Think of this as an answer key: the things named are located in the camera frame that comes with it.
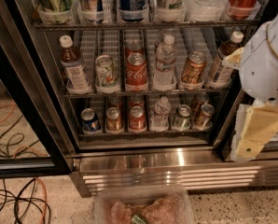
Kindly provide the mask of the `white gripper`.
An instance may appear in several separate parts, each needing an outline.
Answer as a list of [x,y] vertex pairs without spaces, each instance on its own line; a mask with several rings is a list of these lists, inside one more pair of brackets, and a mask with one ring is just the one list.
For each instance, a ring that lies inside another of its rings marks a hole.
[[[269,21],[222,65],[239,70],[243,90],[263,102],[278,104],[278,21]],[[239,105],[230,159],[253,160],[278,133],[278,105]]]

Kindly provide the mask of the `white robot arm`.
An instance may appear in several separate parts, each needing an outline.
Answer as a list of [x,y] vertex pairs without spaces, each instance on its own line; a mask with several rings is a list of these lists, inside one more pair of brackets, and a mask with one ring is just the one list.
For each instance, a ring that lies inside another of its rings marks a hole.
[[251,161],[278,133],[278,14],[222,65],[239,72],[243,91],[254,99],[239,105],[230,152],[232,161]]

